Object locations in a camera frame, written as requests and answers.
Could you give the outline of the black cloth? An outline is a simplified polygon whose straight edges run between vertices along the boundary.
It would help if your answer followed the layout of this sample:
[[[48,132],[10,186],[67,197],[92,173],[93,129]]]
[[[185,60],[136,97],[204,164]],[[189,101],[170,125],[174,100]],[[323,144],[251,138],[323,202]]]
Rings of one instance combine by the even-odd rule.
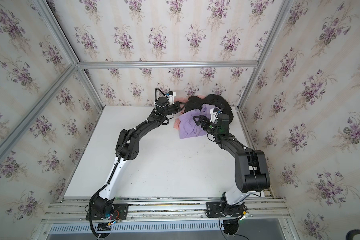
[[[234,119],[233,110],[230,104],[220,95],[209,94],[206,97],[192,96],[188,98],[188,102],[185,103],[184,113],[191,110],[201,110],[203,105],[214,106],[219,108],[223,114],[229,117],[229,124]]]

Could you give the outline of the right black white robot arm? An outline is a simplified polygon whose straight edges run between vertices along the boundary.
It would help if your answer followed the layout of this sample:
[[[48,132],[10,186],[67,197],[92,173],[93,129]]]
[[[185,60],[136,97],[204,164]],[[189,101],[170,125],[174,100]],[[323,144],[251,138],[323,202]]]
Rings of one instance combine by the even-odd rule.
[[[230,119],[226,114],[218,114],[212,122],[206,116],[193,117],[197,126],[213,141],[235,159],[235,185],[223,192],[220,201],[208,202],[206,215],[209,218],[241,217],[245,215],[245,200],[249,197],[262,198],[264,190],[271,185],[265,153],[242,144],[230,133]]]

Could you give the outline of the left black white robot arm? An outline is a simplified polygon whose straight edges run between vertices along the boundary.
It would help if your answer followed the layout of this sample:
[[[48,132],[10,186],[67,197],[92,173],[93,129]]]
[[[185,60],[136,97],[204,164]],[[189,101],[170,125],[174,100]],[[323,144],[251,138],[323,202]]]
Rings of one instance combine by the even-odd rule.
[[[181,103],[176,101],[172,104],[159,102],[149,116],[136,127],[120,132],[116,144],[116,157],[113,167],[107,177],[105,184],[97,190],[90,198],[88,215],[86,220],[94,218],[111,220],[115,212],[113,202],[116,195],[116,183],[129,161],[134,160],[140,150],[140,140],[150,131],[162,125],[169,124],[168,116],[175,115],[182,111]]]

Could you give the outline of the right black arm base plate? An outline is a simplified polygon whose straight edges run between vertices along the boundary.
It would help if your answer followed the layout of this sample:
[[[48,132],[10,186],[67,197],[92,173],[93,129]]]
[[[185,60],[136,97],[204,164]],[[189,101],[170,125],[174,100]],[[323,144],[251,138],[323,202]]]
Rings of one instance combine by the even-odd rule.
[[[247,213],[245,204],[229,206],[221,202],[207,202],[206,216],[208,218],[238,218]]]

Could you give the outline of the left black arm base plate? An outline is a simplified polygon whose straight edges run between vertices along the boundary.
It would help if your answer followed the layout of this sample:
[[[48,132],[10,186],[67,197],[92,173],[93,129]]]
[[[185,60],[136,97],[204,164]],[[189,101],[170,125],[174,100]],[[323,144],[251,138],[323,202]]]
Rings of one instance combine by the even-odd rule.
[[[93,221],[126,220],[129,206],[129,204],[113,204],[111,213],[105,217],[102,216],[98,211],[91,208],[91,218]]]

